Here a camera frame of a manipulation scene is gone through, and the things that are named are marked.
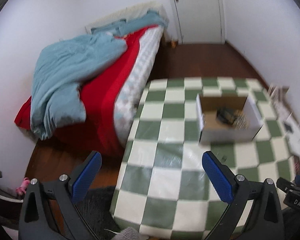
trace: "table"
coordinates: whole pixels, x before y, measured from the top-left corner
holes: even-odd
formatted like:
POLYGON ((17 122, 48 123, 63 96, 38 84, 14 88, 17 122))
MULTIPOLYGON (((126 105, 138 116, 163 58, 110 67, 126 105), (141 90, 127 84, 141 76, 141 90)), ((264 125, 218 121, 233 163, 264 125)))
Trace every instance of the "table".
MULTIPOLYGON (((119 227, 165 239, 205 237, 227 206, 202 168, 208 150, 234 174, 252 181, 295 176, 283 125, 258 80, 154 80, 143 91, 110 208, 119 227), (197 93, 251 95, 265 124, 251 142, 198 145, 197 93)), ((284 193, 279 196, 282 201, 284 193)), ((251 205, 249 201, 237 231, 251 205)))

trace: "white door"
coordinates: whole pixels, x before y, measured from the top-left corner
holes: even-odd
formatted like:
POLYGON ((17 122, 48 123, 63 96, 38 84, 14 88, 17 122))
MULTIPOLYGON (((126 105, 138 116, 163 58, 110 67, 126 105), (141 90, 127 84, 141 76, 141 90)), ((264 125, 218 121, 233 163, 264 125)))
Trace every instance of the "white door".
POLYGON ((175 3, 183 43, 221 43, 218 0, 175 0, 175 3))

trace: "blue blanket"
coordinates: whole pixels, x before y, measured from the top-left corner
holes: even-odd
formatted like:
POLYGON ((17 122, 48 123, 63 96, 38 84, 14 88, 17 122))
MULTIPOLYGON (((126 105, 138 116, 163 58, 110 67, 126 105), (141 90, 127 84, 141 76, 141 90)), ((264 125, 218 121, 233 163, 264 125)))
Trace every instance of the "blue blanket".
POLYGON ((104 32, 44 48, 34 70, 32 132, 44 140, 58 127, 84 122, 86 111, 79 98, 80 84, 97 76, 126 50, 124 40, 104 32))
POLYGON ((161 25, 165 28, 168 27, 168 23, 155 11, 149 10, 146 15, 140 18, 126 21, 125 19, 104 25, 101 27, 91 28, 92 34, 99 32, 111 32, 114 36, 123 37, 129 33, 133 33, 149 25, 161 25))

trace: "dark gray rug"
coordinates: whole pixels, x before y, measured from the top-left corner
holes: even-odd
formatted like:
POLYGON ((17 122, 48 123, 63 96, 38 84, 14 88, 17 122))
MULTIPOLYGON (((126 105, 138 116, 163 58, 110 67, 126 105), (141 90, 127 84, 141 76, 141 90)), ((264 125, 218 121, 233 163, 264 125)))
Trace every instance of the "dark gray rug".
MULTIPOLYGON (((85 199, 76 205, 99 240, 110 240, 115 236, 108 230, 120 232, 109 212, 114 189, 115 186, 89 190, 85 199)), ((65 237, 72 239, 66 224, 64 229, 65 237)))

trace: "open box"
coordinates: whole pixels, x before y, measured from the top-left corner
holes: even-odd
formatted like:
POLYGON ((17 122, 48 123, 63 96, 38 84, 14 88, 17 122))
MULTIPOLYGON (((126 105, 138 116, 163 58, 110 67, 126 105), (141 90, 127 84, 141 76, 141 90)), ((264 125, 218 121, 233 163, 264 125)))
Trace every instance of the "open box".
POLYGON ((259 110, 250 96, 204 97, 198 94, 196 108, 200 129, 199 142, 203 144, 251 141, 263 125, 259 110), (235 129, 217 120, 217 110, 222 107, 242 110, 249 126, 245 129, 235 129))

